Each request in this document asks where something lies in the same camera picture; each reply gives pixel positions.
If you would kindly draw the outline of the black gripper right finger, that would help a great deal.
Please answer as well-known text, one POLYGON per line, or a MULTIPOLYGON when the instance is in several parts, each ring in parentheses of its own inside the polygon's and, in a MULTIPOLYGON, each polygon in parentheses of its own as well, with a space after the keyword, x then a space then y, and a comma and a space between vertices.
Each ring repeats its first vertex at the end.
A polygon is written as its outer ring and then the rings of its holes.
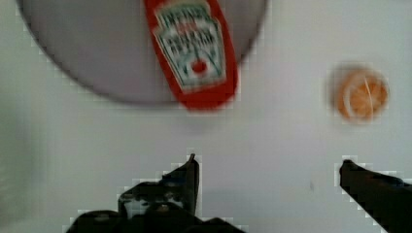
POLYGON ((339 185, 388 233, 412 232, 411 184, 346 159, 339 185))

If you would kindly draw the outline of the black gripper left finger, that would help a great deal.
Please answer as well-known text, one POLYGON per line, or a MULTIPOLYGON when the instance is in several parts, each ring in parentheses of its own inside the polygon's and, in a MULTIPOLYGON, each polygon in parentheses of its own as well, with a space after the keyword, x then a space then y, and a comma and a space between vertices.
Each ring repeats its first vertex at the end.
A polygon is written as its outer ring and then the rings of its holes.
POLYGON ((194 214, 200 183, 199 163, 192 153, 186 163, 163 175, 158 182, 141 182, 118 199, 121 216, 144 215, 154 204, 173 204, 194 214))

